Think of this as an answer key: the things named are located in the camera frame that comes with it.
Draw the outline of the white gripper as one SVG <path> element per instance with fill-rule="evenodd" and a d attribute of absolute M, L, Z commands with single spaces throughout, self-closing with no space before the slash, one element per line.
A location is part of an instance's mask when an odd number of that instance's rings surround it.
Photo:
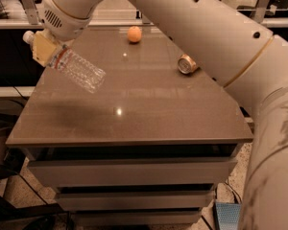
<path fill-rule="evenodd" d="M 58 67 L 67 47 L 88 25 L 93 7 L 88 0 L 42 0 L 45 30 L 34 34 L 33 58 L 43 67 Z"/>

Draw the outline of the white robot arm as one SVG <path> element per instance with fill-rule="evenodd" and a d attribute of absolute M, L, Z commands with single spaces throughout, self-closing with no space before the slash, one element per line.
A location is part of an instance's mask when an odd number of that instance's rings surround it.
<path fill-rule="evenodd" d="M 79 36 L 103 0 L 42 0 L 46 31 Z M 239 230 L 288 230 L 288 42 L 218 0 L 129 0 L 252 117 Z"/>

